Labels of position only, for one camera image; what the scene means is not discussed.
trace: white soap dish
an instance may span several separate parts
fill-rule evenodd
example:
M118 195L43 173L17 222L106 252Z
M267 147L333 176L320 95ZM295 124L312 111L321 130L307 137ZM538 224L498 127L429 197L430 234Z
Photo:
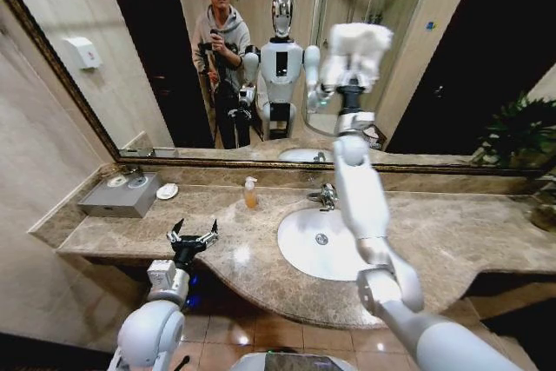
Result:
M177 190L177 184L169 182L156 191L156 197L160 200L168 200L177 195Z

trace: man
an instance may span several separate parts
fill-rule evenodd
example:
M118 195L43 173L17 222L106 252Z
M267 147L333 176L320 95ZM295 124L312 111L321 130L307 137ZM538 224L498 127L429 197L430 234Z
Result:
M216 124L225 149L235 148L235 126L228 115L237 107L237 94L241 87L238 70L242 67L245 48L250 44L249 29L229 0L210 0L210 6L195 23L191 49L197 71L204 69L199 43L211 43L214 59L208 75L215 93Z

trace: white sink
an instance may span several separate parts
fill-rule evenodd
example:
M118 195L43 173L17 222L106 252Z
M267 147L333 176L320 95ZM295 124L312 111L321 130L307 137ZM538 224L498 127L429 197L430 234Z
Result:
M298 148L286 149L278 156L280 161L294 161L294 162L333 162L334 156L332 152L326 149L317 148Z
M286 216L278 228L278 247L301 272L325 280L354 282L359 271L368 269L338 209L306 209Z

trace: dark door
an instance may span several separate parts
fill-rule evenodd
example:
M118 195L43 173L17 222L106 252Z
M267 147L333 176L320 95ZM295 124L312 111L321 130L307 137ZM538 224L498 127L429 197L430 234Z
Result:
M556 62L555 18L554 0L461 0L387 151L471 155Z
M117 0L176 147L214 148L180 0Z

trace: soap pump bottle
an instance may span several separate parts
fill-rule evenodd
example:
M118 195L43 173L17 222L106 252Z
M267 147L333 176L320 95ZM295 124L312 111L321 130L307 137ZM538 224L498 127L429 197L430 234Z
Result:
M248 208L252 209L257 205L257 194L255 192L255 182L257 181L254 177L247 177L245 179L245 189L243 190L243 196L245 197L245 204Z

